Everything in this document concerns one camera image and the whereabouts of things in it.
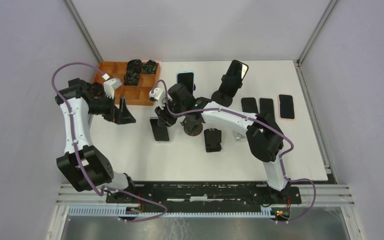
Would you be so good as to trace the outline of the round wooden base stand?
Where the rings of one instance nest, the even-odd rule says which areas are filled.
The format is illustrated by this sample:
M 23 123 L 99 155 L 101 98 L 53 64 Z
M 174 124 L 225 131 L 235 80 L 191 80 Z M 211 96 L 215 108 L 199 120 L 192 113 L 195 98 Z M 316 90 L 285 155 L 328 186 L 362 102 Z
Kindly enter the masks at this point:
M 198 121 L 187 120 L 186 118 L 180 123 L 186 135 L 196 137 L 203 131 L 203 124 Z

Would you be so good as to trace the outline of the black folding phone stand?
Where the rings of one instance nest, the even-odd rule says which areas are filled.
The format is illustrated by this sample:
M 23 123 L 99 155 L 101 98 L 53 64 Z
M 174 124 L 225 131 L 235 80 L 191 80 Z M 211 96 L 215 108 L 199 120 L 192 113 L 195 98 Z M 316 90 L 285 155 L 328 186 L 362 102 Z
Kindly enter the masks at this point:
M 204 130 L 204 143 L 207 153 L 220 152 L 222 150 L 222 131 L 217 128 Z

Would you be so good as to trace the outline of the orange wooden organizer tray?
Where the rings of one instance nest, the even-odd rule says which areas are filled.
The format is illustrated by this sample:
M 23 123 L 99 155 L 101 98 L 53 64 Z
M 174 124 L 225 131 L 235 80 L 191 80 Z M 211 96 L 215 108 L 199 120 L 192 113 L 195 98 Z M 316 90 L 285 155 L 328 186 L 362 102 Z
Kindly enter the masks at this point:
M 120 97 L 125 97 L 127 105 L 153 106 L 149 92 L 160 78 L 161 66 L 154 60 L 139 63 L 138 59 L 130 61 L 102 61 L 98 68 L 111 78 L 119 78 L 122 86 L 115 91 L 115 104 Z

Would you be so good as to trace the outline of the silver metal phone stand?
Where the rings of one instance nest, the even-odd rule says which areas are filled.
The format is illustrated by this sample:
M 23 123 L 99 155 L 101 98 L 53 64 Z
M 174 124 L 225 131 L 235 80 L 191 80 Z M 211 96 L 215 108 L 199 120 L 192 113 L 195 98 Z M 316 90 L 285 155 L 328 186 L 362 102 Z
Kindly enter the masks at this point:
M 235 133 L 235 141 L 236 142 L 244 142 L 247 140 L 247 137 L 239 132 Z

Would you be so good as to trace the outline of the black round tall stand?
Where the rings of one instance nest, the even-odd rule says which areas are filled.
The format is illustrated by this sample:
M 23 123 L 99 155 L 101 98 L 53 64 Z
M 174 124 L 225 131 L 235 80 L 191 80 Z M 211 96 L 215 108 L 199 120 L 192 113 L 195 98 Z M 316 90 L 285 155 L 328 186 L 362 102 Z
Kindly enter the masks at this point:
M 224 107 L 229 107 L 242 85 L 243 79 L 240 76 L 224 74 L 218 90 L 211 95 L 211 100 Z

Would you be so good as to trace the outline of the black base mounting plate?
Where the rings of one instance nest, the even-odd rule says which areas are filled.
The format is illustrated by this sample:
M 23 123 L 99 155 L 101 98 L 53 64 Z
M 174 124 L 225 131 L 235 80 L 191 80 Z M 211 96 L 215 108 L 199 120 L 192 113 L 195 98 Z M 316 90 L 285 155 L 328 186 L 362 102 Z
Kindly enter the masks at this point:
M 142 210 L 157 213 L 257 213 L 261 207 L 302 203 L 297 186 L 277 192 L 265 181 L 139 181 L 132 193 L 147 199 Z

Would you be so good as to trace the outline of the pink case smartphone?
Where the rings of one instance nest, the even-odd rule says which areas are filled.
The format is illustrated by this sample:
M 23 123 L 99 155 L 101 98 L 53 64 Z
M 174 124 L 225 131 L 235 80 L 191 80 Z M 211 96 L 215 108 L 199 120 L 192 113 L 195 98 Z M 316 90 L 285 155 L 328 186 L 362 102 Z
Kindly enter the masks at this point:
M 279 102 L 279 116 L 281 119 L 294 120 L 295 109 L 294 99 L 292 95 L 280 94 L 278 96 Z

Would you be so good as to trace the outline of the silver edge smartphone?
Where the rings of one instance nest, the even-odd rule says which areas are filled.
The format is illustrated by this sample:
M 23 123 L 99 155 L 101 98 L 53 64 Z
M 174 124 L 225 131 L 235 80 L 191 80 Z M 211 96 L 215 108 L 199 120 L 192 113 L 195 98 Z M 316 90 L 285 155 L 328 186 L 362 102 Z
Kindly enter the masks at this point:
M 158 118 L 151 117 L 149 119 L 150 126 L 152 129 L 153 137 L 156 142 L 170 142 L 170 135 L 166 126 L 158 125 Z

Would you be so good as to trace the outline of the blue case smartphone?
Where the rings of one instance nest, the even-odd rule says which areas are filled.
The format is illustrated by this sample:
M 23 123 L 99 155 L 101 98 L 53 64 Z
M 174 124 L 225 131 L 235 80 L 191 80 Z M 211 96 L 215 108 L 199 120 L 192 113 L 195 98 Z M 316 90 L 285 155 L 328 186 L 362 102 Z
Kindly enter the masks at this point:
M 194 90 L 196 89 L 195 83 L 194 83 L 194 72 L 193 71 L 183 71 L 178 72 L 176 74 L 176 82 L 178 84 L 183 84 L 187 88 L 187 90 L 193 94 Z

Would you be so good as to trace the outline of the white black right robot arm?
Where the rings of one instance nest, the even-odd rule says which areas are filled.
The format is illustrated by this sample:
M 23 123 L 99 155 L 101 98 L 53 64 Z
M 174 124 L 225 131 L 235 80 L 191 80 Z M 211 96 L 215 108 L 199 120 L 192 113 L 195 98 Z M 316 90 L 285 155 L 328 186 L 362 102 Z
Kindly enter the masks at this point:
M 269 189 L 269 199 L 282 204 L 289 198 L 289 179 L 282 162 L 284 141 L 287 138 L 268 112 L 247 113 L 222 106 L 206 98 L 195 98 L 181 83 L 170 89 L 156 85 L 149 92 L 149 99 L 157 103 L 155 113 L 160 126 L 171 127 L 183 117 L 181 125 L 189 136 L 197 136 L 204 124 L 213 124 L 232 130 L 247 139 L 252 155 L 263 163 Z

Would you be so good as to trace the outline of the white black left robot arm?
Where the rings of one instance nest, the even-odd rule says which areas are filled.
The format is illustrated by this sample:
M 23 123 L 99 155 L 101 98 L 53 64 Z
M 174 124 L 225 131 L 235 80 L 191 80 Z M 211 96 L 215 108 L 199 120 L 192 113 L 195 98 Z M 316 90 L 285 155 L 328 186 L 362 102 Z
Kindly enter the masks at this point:
M 63 156 L 56 159 L 57 168 L 78 192 L 118 191 L 118 197 L 125 204 L 137 198 L 134 182 L 127 173 L 116 172 L 109 159 L 92 142 L 89 116 L 102 116 L 104 120 L 117 125 L 136 123 L 128 110 L 124 97 L 115 104 L 113 98 L 93 97 L 91 84 L 75 78 L 68 81 L 68 87 L 58 91 L 55 101 L 59 105 L 65 125 L 65 148 Z

